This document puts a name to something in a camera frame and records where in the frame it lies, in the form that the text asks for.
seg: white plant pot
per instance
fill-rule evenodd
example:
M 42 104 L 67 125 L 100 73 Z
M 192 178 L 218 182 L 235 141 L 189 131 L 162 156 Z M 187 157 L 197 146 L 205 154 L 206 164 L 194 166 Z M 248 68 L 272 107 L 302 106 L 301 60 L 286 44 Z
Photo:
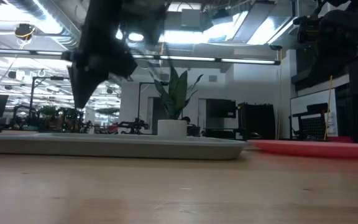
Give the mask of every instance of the white plant pot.
M 185 138 L 187 136 L 187 121 L 159 120 L 158 135 L 174 138 Z

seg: red tray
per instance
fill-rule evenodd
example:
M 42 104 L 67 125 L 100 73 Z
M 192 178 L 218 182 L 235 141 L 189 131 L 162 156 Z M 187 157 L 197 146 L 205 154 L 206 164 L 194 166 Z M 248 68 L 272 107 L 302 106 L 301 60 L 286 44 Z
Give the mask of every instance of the red tray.
M 259 149 L 278 154 L 310 157 L 358 158 L 358 144 L 341 142 L 249 140 Z

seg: desk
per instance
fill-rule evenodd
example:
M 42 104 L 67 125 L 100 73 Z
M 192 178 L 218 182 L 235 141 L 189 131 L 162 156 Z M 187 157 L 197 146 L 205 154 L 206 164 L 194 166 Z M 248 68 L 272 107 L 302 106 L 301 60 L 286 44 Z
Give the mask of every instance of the desk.
M 0 155 L 0 224 L 358 223 L 358 161 Z

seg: potted plant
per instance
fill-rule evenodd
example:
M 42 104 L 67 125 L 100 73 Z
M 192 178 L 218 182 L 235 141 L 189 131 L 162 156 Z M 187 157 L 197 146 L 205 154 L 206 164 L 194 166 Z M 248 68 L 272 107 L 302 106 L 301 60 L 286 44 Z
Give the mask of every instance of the potted plant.
M 179 77 L 175 68 L 171 67 L 170 70 L 168 92 L 165 91 L 160 81 L 154 79 L 155 87 L 168 116 L 168 119 L 158 121 L 158 135 L 181 138 L 187 135 L 187 122 L 178 120 L 179 115 L 190 102 L 190 98 L 197 92 L 194 89 L 203 75 L 200 75 L 193 85 L 188 86 L 187 71 Z
M 56 117 L 56 107 L 54 106 L 43 106 L 39 109 L 39 113 L 45 116 L 45 127 L 49 128 L 51 125 L 51 121 L 55 121 Z

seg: ceiling duct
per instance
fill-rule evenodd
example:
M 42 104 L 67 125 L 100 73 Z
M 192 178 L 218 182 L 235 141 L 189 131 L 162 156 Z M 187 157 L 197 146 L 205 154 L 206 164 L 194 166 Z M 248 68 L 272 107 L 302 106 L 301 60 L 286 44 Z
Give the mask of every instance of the ceiling duct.
M 167 17 L 164 21 L 165 30 L 202 32 L 213 26 L 212 19 L 206 12 L 191 9 L 184 10 L 184 12 L 167 12 Z
M 52 38 L 67 48 L 67 50 L 76 48 L 81 32 L 53 1 L 6 0 L 6 2 L 12 4 L 22 12 L 34 16 L 39 21 L 50 21 L 51 24 L 61 26 L 62 31 L 59 34 L 53 34 L 56 37 Z
M 247 43 L 260 25 L 265 22 L 274 7 L 275 3 L 272 1 L 256 1 L 233 40 Z

